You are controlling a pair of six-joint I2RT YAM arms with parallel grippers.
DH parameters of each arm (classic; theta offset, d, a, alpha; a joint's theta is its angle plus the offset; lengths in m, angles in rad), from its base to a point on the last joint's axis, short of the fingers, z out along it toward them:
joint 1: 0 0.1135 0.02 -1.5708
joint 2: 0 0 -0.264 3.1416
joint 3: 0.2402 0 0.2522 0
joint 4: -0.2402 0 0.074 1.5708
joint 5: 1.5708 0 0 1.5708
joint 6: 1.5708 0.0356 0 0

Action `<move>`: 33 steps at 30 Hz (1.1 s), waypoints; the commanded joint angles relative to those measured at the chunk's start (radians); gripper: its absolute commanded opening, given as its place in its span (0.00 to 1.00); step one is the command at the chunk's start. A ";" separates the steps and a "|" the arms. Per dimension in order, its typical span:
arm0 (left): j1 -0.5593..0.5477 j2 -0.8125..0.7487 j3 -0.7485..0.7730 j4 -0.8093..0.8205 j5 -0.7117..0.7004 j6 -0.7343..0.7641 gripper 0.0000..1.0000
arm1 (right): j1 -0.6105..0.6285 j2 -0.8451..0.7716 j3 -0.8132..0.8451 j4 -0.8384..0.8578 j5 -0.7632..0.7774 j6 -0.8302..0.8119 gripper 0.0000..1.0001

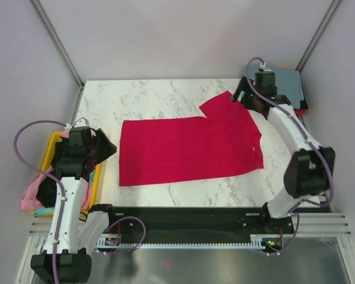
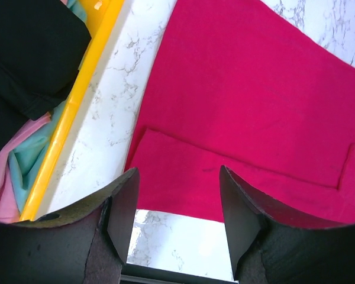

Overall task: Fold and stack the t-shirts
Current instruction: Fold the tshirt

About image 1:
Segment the crimson red t-shirt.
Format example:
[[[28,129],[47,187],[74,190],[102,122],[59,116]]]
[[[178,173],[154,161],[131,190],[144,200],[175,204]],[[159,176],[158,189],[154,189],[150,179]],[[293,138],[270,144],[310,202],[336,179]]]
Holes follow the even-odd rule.
[[[229,91],[199,109],[203,116],[124,121],[119,185],[226,178],[264,167],[262,135]]]

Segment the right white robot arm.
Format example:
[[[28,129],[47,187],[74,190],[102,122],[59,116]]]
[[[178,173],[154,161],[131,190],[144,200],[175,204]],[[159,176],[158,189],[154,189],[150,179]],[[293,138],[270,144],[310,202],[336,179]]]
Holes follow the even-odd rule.
[[[311,203],[312,196],[334,190],[335,151],[323,147],[310,135],[289,99],[278,94],[275,73],[269,69],[259,69],[255,80],[243,76],[231,100],[262,114],[291,154],[283,175],[283,189],[262,206],[260,213],[260,228],[272,233],[280,227],[280,219],[288,217],[301,203]]]

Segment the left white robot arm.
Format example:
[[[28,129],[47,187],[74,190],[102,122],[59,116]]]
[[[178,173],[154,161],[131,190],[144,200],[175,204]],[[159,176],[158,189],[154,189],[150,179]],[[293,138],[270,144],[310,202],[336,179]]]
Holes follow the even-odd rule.
[[[87,125],[72,127],[66,145],[51,166],[56,178],[53,219],[43,249],[30,266],[44,283],[86,283],[92,269],[92,252],[101,233],[111,233],[118,218],[93,211],[79,228],[84,196],[93,170],[117,152],[106,133]]]

